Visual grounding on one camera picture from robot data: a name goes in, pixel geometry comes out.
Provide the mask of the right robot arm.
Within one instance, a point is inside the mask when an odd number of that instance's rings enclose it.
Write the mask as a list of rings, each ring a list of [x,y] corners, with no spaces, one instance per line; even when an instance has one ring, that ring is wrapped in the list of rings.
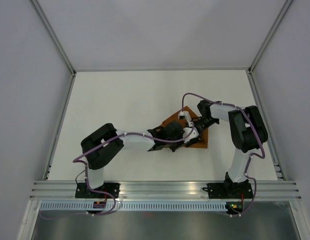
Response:
[[[220,120],[229,123],[230,135],[235,152],[230,169],[225,173],[223,192],[230,198],[240,193],[252,194],[247,172],[253,156],[264,159],[266,154],[263,143],[268,140],[268,132],[255,105],[240,108],[230,103],[201,100],[197,104],[201,117],[195,121],[198,132],[208,129]]]

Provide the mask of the brown satin napkin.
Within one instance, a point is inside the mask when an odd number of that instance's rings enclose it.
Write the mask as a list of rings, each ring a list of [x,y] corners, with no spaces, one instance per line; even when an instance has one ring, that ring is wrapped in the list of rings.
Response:
[[[199,117],[194,111],[192,111],[188,106],[185,106],[184,111],[187,111],[190,115],[190,117],[196,121],[197,118]],[[176,113],[174,113],[173,115],[171,115],[170,117],[168,117],[166,120],[164,120],[162,122],[162,124],[160,125],[161,127],[166,127],[170,122],[172,121],[177,121],[179,124],[181,124],[183,127],[186,127],[187,121],[185,119],[178,119],[178,114],[180,111],[177,111]],[[202,134],[199,137],[199,140],[194,143],[191,144],[189,146],[189,148],[198,148],[198,149],[207,149],[208,148],[208,141],[209,141],[209,131],[208,129],[204,130],[202,132]]]

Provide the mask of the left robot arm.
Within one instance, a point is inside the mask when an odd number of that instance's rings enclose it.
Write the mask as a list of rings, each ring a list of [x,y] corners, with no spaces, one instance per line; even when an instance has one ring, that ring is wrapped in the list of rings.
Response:
[[[104,193],[104,168],[122,150],[134,149],[147,152],[169,148],[172,152],[197,141],[199,133],[194,123],[182,126],[173,121],[144,132],[127,132],[106,123],[84,138],[80,146],[86,159],[85,171],[88,185],[86,191],[93,198]]]

